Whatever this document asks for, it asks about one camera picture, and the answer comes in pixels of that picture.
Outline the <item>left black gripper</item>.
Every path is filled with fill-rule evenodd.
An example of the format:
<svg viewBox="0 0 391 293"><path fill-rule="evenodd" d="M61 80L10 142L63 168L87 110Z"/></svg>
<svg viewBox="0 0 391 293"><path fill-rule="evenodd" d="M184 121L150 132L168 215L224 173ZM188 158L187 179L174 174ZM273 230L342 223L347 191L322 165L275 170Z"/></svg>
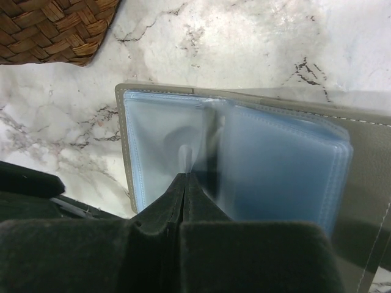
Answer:
<svg viewBox="0 0 391 293"><path fill-rule="evenodd" d="M1 162L1 221L91 219L89 210L65 199L63 182L54 175Z"/></svg>

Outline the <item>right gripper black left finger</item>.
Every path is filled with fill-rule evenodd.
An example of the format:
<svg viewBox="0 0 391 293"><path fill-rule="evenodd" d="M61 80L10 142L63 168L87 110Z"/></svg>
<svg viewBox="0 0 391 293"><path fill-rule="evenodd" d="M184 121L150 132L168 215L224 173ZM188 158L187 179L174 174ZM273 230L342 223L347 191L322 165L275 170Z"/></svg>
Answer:
<svg viewBox="0 0 391 293"><path fill-rule="evenodd" d="M178 292L186 177L132 219L61 217L38 198L1 213L2 292Z"/></svg>

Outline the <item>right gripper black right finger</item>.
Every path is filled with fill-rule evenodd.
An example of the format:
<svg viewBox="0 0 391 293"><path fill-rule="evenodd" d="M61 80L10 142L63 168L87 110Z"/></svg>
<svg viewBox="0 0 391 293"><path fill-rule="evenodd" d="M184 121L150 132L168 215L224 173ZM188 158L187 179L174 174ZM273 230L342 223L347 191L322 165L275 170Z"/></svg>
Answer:
<svg viewBox="0 0 391 293"><path fill-rule="evenodd" d="M184 180L181 292L341 292L322 229L308 222L236 222Z"/></svg>

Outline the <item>grey card holder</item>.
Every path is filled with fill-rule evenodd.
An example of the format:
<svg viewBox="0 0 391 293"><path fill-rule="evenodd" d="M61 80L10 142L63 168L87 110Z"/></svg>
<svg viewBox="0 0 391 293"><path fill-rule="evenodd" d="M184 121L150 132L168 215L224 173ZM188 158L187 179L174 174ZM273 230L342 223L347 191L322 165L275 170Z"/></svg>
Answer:
<svg viewBox="0 0 391 293"><path fill-rule="evenodd" d="M341 292L390 291L390 117L229 91L115 87L131 208L179 174L236 222L308 222Z"/></svg>

